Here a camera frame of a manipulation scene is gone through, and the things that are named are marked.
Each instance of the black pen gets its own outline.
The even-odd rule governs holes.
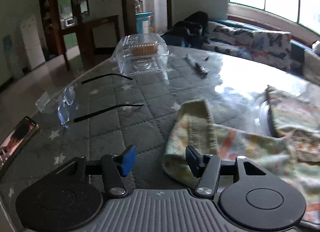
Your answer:
[[[208,75],[208,71],[198,62],[196,62],[189,54],[187,54],[186,58],[190,62],[190,64],[193,65],[194,68],[201,74],[202,77],[206,77]]]

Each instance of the door frame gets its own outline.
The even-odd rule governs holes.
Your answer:
[[[126,35],[137,34],[135,0],[121,0],[124,32]],[[168,29],[172,27],[172,0],[167,0],[167,24]]]

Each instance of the storage box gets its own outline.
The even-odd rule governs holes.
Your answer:
[[[135,76],[166,70],[168,57],[168,47],[159,34],[147,33],[123,37],[112,59],[121,74]]]

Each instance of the towel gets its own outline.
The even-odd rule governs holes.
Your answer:
[[[272,86],[268,86],[266,93],[277,136],[290,134],[298,159],[319,163],[320,108],[306,98]]]
[[[320,229],[320,166],[298,162],[290,133],[272,138],[214,124],[206,101],[193,100],[185,102],[180,109],[162,166],[169,176],[195,188],[199,179],[192,175],[186,162],[188,145],[201,154],[219,155],[222,160],[234,161],[236,156],[245,155],[277,175],[306,199],[307,210],[301,224]]]

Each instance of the black circular pad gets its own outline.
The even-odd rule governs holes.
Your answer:
[[[271,189],[254,189],[249,191],[246,197],[250,205],[262,210],[275,209],[283,203],[281,194]]]
[[[221,193],[219,206],[242,227],[275,231],[300,221],[306,202],[298,190],[269,174],[241,177]]]
[[[21,192],[16,211],[35,231],[70,231],[92,220],[102,207],[100,192],[86,183],[39,184]]]

